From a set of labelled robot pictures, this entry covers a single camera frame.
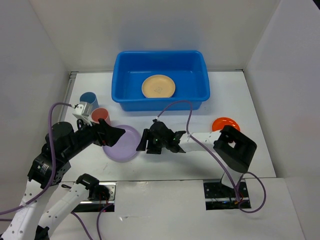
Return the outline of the purple plate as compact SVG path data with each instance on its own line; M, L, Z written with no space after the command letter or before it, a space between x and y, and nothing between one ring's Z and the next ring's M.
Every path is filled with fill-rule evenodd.
M136 148L141 141L140 133L132 126L117 125L117 128L125 130L125 134L113 146L103 146L105 155L114 162L126 163L136 157L138 152Z

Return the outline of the yellow plate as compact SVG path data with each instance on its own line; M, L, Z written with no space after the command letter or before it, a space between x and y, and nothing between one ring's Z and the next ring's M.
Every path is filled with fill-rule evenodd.
M176 84L166 75L155 74L144 80L141 91L146 98L171 98L176 91Z

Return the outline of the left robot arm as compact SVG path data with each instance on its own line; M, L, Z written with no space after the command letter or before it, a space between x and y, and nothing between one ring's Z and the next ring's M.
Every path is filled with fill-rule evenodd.
M33 160L27 174L27 184L20 206L0 235L2 240L48 240L59 224L83 200L99 196L100 181L84 173L71 189L52 208L45 210L64 174L70 169L69 161L91 144L114 146L125 134L122 128L112 127L103 119L99 123L80 123L77 131L69 122L49 126L46 143Z

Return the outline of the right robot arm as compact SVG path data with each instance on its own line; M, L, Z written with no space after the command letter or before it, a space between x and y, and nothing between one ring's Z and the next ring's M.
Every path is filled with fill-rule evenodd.
M229 197L239 188L257 150L257 144L231 125L212 132L186 130L172 131L163 122L154 120L143 130L136 150L160 155L162 149L172 153L204 151L222 167L224 175L219 184L220 193Z

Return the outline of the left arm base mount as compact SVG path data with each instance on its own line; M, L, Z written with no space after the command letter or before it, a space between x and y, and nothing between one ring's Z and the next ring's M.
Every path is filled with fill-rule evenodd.
M89 197L73 210L75 213L98 213L115 211L116 182L101 182Z

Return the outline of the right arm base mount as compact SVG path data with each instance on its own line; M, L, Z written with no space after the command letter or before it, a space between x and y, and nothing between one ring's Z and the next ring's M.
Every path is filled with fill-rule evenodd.
M203 182L205 208L207 211L213 210L233 210L238 209L239 203L236 201L236 194L233 188L223 185L218 180L209 180ZM250 209L251 203L247 184L241 181L239 187L241 207Z

